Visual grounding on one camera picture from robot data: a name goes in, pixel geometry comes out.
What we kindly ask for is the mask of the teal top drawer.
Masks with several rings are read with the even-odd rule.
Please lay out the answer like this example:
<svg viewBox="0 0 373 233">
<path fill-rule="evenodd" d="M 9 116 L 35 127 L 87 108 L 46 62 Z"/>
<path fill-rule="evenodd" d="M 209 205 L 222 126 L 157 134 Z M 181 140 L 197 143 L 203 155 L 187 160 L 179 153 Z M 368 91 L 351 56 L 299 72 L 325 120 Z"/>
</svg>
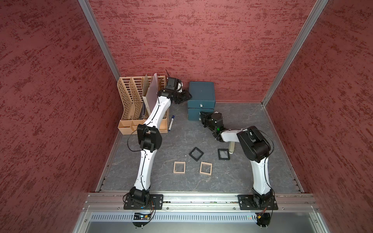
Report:
<svg viewBox="0 0 373 233">
<path fill-rule="evenodd" d="M 214 109 L 215 101 L 204 101 L 204 100 L 189 100 L 187 101 L 188 108 L 198 109 Z"/>
</svg>

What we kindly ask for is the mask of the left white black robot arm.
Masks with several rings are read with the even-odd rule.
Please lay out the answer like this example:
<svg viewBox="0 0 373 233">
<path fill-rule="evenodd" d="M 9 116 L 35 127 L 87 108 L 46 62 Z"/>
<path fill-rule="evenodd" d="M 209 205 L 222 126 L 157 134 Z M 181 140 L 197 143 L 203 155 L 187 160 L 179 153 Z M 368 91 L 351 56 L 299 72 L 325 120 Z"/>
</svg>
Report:
<svg viewBox="0 0 373 233">
<path fill-rule="evenodd" d="M 150 176 L 153 161 L 162 144 L 159 131 L 161 121 L 172 103 L 180 104 L 191 99 L 187 90 L 169 91 L 163 89 L 157 93 L 157 101 L 150 116 L 144 124 L 137 126 L 137 136 L 141 159 L 134 186 L 129 191 L 130 200 L 136 204 L 147 206 L 150 203 Z"/>
</svg>

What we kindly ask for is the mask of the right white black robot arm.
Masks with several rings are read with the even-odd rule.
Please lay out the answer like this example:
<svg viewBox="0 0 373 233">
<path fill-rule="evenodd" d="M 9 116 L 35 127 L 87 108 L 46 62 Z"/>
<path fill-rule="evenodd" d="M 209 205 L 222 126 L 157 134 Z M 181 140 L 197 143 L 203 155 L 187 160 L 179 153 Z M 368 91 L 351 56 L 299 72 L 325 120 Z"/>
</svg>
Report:
<svg viewBox="0 0 373 233">
<path fill-rule="evenodd" d="M 271 146 L 261 131 L 255 126 L 240 130 L 226 129 L 219 112 L 202 112 L 201 123 L 212 131 L 217 141 L 240 143 L 245 156 L 251 161 L 254 178 L 253 206 L 265 208 L 265 205 L 274 201 L 274 190 L 270 186 L 268 172 Z"/>
</svg>

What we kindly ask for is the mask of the teal drawer cabinet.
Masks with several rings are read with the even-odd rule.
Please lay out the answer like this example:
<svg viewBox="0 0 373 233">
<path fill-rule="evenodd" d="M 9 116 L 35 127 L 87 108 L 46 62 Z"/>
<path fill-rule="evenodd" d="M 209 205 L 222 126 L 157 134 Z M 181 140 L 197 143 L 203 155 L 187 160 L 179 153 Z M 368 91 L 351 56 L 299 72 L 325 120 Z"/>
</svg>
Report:
<svg viewBox="0 0 373 233">
<path fill-rule="evenodd" d="M 188 91 L 190 100 L 216 101 L 213 82 L 190 82 Z"/>
</svg>

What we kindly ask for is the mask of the black brooch box right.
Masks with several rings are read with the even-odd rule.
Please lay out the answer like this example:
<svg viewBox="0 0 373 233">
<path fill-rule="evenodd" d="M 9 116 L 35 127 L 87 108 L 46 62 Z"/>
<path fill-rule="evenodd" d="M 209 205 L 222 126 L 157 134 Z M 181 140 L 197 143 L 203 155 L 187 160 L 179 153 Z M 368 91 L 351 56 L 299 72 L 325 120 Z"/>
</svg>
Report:
<svg viewBox="0 0 373 233">
<path fill-rule="evenodd" d="M 218 149 L 218 159 L 223 161 L 230 160 L 229 149 Z"/>
</svg>

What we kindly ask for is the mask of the black brooch box diamond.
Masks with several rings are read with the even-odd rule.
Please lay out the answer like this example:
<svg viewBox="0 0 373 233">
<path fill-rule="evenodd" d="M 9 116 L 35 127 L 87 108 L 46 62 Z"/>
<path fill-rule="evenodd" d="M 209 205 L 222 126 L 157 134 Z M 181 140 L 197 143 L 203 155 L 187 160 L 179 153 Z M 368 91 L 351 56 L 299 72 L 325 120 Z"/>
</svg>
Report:
<svg viewBox="0 0 373 233">
<path fill-rule="evenodd" d="M 195 160 L 196 162 L 198 162 L 202 156 L 204 155 L 204 152 L 201 151 L 199 148 L 195 147 L 192 149 L 192 151 L 189 153 L 189 156 Z"/>
</svg>

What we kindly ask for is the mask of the pink brooch box right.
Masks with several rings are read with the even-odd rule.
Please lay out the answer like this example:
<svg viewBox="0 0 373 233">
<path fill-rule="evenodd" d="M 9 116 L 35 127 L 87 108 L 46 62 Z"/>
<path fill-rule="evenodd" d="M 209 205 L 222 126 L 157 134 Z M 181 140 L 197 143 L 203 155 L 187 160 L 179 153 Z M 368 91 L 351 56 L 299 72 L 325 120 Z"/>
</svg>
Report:
<svg viewBox="0 0 373 233">
<path fill-rule="evenodd" d="M 212 166 L 213 166 L 212 163 L 201 162 L 200 174 L 211 176 L 212 175 Z"/>
</svg>

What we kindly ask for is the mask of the pink brooch box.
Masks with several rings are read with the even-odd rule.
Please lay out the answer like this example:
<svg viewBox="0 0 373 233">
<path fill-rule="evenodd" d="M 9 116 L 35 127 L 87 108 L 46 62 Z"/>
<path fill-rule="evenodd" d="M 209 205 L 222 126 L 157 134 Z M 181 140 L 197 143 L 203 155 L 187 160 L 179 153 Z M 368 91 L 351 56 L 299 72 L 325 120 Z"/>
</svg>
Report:
<svg viewBox="0 0 373 233">
<path fill-rule="evenodd" d="M 173 166 L 174 174 L 185 174 L 186 173 L 186 162 L 175 161 Z"/>
<path fill-rule="evenodd" d="M 211 176 L 212 175 L 212 166 L 213 166 L 212 163 L 201 162 L 200 174 Z"/>
</svg>

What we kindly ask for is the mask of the pink brooch box left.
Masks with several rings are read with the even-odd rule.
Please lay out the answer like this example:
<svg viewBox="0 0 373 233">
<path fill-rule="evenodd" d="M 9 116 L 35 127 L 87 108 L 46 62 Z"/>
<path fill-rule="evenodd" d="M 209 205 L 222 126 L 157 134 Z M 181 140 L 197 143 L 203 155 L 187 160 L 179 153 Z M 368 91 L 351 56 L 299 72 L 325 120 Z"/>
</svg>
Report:
<svg viewBox="0 0 373 233">
<path fill-rule="evenodd" d="M 186 173 L 186 162 L 175 161 L 173 166 L 174 174 L 185 174 Z"/>
</svg>

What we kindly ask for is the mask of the blue white marker pen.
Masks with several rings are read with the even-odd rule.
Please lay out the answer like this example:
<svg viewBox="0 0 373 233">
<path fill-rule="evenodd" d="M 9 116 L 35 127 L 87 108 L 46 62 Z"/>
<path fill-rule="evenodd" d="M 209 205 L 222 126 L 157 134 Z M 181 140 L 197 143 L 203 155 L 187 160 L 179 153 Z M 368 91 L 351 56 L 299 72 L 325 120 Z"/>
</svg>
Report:
<svg viewBox="0 0 373 233">
<path fill-rule="evenodd" d="M 170 125 L 168 127 L 168 132 L 171 131 L 171 128 L 172 128 L 172 125 L 173 125 L 173 122 L 174 122 L 174 118 L 175 118 L 175 116 L 172 115 L 172 118 L 171 118 L 171 121 L 170 121 Z"/>
</svg>

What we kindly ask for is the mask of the beige green case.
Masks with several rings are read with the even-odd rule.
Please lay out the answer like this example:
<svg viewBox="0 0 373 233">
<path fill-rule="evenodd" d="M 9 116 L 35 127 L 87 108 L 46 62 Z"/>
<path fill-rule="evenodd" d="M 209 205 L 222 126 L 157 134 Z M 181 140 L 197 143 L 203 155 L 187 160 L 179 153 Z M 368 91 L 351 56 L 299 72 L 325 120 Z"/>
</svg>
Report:
<svg viewBox="0 0 373 233">
<path fill-rule="evenodd" d="M 233 154 L 235 150 L 235 142 L 230 142 L 229 144 L 229 154 Z"/>
</svg>

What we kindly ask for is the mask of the pink folder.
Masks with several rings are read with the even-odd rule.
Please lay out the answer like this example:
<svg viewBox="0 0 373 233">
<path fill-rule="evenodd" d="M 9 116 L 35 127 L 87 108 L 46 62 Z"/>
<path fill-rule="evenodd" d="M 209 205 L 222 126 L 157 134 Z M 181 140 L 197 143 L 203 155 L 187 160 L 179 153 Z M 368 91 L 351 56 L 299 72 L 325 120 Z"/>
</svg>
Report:
<svg viewBox="0 0 373 233">
<path fill-rule="evenodd" d="M 146 117 L 149 117 L 153 108 L 157 103 L 157 92 L 164 86 L 164 75 L 157 75 L 156 73 L 149 77 L 150 86 L 148 88 L 148 92 L 146 97 L 143 97 L 143 101 L 146 108 Z"/>
</svg>

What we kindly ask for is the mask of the brown cardboard divider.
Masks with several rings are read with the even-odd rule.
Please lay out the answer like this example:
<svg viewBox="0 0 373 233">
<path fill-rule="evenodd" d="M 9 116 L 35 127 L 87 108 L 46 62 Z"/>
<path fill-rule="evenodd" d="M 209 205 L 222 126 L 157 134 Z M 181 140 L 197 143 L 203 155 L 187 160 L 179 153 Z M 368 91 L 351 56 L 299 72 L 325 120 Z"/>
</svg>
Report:
<svg viewBox="0 0 373 233">
<path fill-rule="evenodd" d="M 142 97 L 146 97 L 148 88 L 150 86 L 150 81 L 147 74 L 143 77 L 142 81 Z"/>
</svg>

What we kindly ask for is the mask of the tan plastic file organizer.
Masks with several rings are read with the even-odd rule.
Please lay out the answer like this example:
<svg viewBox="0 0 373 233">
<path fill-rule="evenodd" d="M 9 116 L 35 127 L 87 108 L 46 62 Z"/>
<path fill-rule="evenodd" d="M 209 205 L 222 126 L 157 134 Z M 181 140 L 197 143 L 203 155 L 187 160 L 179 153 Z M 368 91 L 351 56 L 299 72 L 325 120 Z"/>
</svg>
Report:
<svg viewBox="0 0 373 233">
<path fill-rule="evenodd" d="M 119 121 L 118 129 L 122 135 L 135 135 L 137 126 L 144 124 L 148 118 L 146 117 L 146 108 L 142 97 L 143 77 L 120 77 L 118 80 L 117 87 L 123 104 L 123 114 Z M 165 78 L 162 88 L 166 86 L 166 82 L 167 78 Z"/>
</svg>

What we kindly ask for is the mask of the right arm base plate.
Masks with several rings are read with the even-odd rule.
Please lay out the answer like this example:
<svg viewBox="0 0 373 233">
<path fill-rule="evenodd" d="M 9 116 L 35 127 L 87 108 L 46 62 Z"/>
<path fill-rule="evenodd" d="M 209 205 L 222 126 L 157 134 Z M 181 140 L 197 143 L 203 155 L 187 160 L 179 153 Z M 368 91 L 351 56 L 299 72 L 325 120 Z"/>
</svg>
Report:
<svg viewBox="0 0 373 233">
<path fill-rule="evenodd" d="M 278 205 L 275 197 L 269 195 L 238 195 L 238 203 L 240 210 L 278 210 Z"/>
</svg>

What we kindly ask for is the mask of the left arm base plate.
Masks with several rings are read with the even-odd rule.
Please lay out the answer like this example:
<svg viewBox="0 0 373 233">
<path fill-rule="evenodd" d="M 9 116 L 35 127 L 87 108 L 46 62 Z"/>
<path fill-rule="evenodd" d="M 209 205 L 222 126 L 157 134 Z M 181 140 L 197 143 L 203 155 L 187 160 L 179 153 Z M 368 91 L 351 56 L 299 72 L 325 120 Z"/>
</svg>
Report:
<svg viewBox="0 0 373 233">
<path fill-rule="evenodd" d="M 134 198 L 130 194 L 123 196 L 124 210 L 161 210 L 163 206 L 162 194 L 146 194 L 144 197 Z"/>
</svg>

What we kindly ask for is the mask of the aluminium mounting rail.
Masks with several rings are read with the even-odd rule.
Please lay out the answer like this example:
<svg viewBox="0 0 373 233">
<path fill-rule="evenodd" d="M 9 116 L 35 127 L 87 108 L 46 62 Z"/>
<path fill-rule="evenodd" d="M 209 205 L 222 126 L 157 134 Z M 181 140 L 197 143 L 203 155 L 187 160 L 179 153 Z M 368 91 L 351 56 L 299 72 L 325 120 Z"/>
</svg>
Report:
<svg viewBox="0 0 373 233">
<path fill-rule="evenodd" d="M 162 212 L 239 212 L 238 193 L 160 192 L 164 195 Z M 123 209 L 125 191 L 89 193 L 84 211 L 119 212 Z M 277 212 L 320 212 L 313 194 L 293 193 L 275 195 Z"/>
</svg>

